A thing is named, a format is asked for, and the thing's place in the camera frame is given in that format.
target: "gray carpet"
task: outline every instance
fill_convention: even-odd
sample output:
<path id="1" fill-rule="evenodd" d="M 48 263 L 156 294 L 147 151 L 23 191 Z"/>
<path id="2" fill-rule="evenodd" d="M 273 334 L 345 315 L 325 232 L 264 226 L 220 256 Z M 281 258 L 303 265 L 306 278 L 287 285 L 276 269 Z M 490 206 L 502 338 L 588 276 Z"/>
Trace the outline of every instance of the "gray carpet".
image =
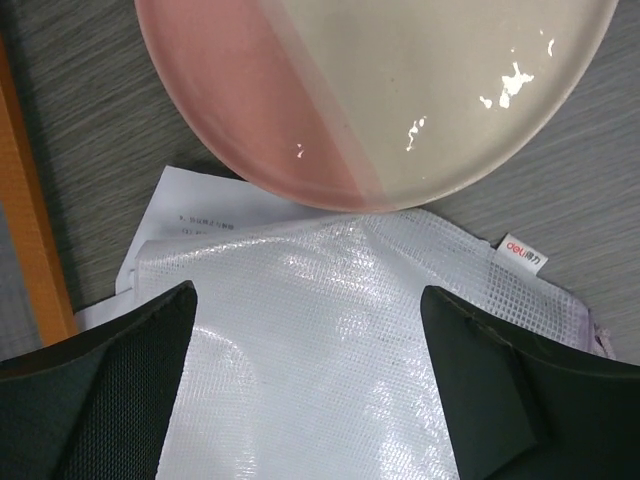
<path id="1" fill-rule="evenodd" d="M 42 346 L 0 203 L 0 362 Z"/>
<path id="2" fill-rule="evenodd" d="M 8 0 L 13 62 L 74 308 L 113 281 L 166 164 L 225 170 L 173 107 L 133 0 Z M 512 232 L 551 257 L 541 276 L 574 292 L 640 364 L 640 4 L 621 0 L 584 79 L 504 167 L 430 206 L 473 234 Z"/>

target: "plate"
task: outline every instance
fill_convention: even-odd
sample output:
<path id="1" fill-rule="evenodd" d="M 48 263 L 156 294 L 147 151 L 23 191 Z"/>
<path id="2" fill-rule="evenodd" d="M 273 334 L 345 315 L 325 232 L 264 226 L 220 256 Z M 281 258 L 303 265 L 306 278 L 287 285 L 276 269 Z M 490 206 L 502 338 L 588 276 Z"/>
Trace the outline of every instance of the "plate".
<path id="1" fill-rule="evenodd" d="M 484 177 L 567 98 L 616 0 L 136 0 L 169 96 L 250 182 L 331 210 Z"/>

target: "deli logo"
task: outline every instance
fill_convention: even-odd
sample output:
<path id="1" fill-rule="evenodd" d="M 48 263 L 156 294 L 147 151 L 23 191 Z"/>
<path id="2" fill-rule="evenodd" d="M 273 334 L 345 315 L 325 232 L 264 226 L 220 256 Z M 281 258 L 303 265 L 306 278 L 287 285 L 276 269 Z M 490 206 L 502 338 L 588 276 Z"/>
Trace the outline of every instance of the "deli logo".
<path id="1" fill-rule="evenodd" d="M 528 247 L 510 233 L 504 237 L 504 240 L 498 247 L 498 253 L 529 270 L 534 275 L 537 274 L 538 270 L 549 260 L 543 254 Z"/>
<path id="2" fill-rule="evenodd" d="M 528 260 L 534 265 L 540 265 L 540 262 L 542 261 L 542 259 L 536 254 L 536 252 L 529 250 L 523 245 L 518 245 L 516 242 L 513 242 L 513 241 L 507 242 L 507 250 L 513 252 L 515 255 L 518 255 L 519 257 L 524 258 L 525 260 Z"/>

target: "white paper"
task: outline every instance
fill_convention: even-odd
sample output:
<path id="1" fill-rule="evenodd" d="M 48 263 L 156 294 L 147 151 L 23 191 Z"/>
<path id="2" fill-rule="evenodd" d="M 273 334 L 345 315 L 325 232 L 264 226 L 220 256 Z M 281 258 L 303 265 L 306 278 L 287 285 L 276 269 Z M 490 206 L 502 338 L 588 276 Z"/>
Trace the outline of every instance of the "white paper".
<path id="1" fill-rule="evenodd" d="M 79 331 L 84 332 L 129 313 L 135 308 L 135 295 L 130 289 L 79 311 L 75 316 L 76 325 Z"/>
<path id="2" fill-rule="evenodd" d="M 250 183 L 165 167 L 116 277 L 116 295 L 76 313 L 76 324 L 84 331 L 136 307 L 136 256 L 149 240 L 214 234 L 325 215 L 328 212 L 284 200 Z"/>

